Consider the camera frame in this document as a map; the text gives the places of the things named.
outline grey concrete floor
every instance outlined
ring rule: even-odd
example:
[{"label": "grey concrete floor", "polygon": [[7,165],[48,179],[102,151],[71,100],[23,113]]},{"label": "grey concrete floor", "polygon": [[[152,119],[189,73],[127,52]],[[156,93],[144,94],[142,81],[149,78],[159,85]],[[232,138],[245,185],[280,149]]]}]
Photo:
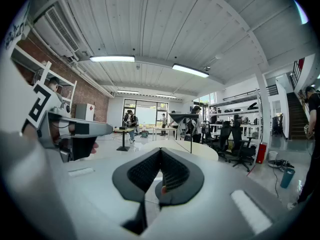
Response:
[{"label": "grey concrete floor", "polygon": [[[168,137],[158,136],[157,140],[167,140]],[[122,145],[122,135],[120,133],[113,133],[100,137],[97,139],[99,148],[97,149],[96,154],[90,155],[86,160],[91,159],[101,159],[101,158],[111,158],[113,156],[130,156],[130,154],[138,152],[140,148],[152,141],[152,135],[149,135],[148,138],[141,138],[139,135],[135,137],[135,142],[129,143],[129,135],[125,136],[125,146],[130,147],[128,152],[124,151],[115,151],[119,146]],[[269,151],[278,152],[277,159],[288,160],[295,170],[295,174],[290,182],[288,188],[280,187],[280,183],[283,177],[283,172],[277,168],[273,169],[268,166],[268,161],[265,160],[263,164],[256,164],[255,167],[250,166],[249,168],[253,170],[249,173],[243,165],[237,165],[234,167],[235,170],[239,171],[242,174],[248,175],[250,179],[257,182],[270,193],[277,196],[276,190],[279,195],[279,201],[283,206],[287,206],[288,202],[295,202],[298,197],[297,186],[299,181],[304,183],[306,175],[309,169],[311,156],[313,149],[312,141],[305,140],[285,140],[284,137],[272,136],[270,139]],[[219,157],[219,163],[226,163],[224,159]],[[233,162],[226,163],[229,166],[233,166]],[[149,190],[145,195],[145,210],[147,223],[150,225],[153,220],[157,217],[160,212],[158,199],[155,195],[155,187],[160,182],[162,177],[161,172],[157,175],[156,180],[153,182]]]}]

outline air conditioning unit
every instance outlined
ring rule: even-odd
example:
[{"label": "air conditioning unit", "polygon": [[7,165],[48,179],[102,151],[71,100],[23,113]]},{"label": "air conditioning unit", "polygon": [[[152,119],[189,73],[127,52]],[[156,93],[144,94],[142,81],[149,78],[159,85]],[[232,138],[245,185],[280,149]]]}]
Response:
[{"label": "air conditioning unit", "polygon": [[54,6],[34,24],[43,40],[59,55],[72,57],[79,46],[67,30]]}]

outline brick wall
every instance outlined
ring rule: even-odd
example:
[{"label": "brick wall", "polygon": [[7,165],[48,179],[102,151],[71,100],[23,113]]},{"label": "brick wall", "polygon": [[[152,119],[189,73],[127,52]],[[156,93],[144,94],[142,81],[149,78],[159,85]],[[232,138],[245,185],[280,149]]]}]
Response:
[{"label": "brick wall", "polygon": [[[50,70],[57,73],[59,76],[62,76],[71,83],[77,81],[73,95],[71,117],[75,117],[76,104],[89,103],[95,105],[95,120],[97,122],[104,123],[107,121],[109,97],[102,94],[100,91],[83,80],[80,76],[74,73],[70,68],[68,68],[62,61],[54,56],[32,32],[29,33],[26,40],[19,41],[17,45],[40,63],[43,61],[50,61],[52,63]],[[33,73],[20,65],[18,66],[18,70],[24,76],[26,81],[30,83]],[[66,97],[68,93],[68,87],[63,88],[62,95]]]}]

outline fluorescent ceiling light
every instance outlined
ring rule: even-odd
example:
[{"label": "fluorescent ceiling light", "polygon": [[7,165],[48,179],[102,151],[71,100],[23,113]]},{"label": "fluorescent ceiling light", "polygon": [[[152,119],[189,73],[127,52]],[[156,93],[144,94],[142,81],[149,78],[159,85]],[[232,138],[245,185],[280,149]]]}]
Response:
[{"label": "fluorescent ceiling light", "polygon": [[176,98],[176,96],[164,95],[164,94],[156,94],[155,96],[158,96],[158,97],[166,97],[166,98],[173,98],[173,99]]},{"label": "fluorescent ceiling light", "polygon": [[120,94],[139,94],[138,91],[133,90],[117,90],[117,92]]},{"label": "fluorescent ceiling light", "polygon": [[183,71],[183,72],[186,72],[186,73],[189,73],[189,74],[193,74],[193,75],[196,75],[196,76],[199,76],[199,77],[203,77],[203,78],[207,78],[209,76],[208,73],[205,73],[205,72],[202,72],[200,70],[197,70],[197,69],[194,69],[194,68],[191,68],[191,67],[187,67],[187,66],[184,66],[184,65],[173,64],[172,68],[174,70]]},{"label": "fluorescent ceiling light", "polygon": [[103,55],[91,56],[92,62],[135,62],[135,56],[127,55]]}]

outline staircase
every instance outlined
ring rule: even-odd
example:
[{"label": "staircase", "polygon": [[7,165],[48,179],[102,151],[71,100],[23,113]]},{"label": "staircase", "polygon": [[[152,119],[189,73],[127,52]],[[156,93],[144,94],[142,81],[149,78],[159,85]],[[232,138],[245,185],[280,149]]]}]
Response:
[{"label": "staircase", "polygon": [[308,119],[300,101],[294,92],[286,94],[289,107],[289,140],[306,140],[304,131]]}]

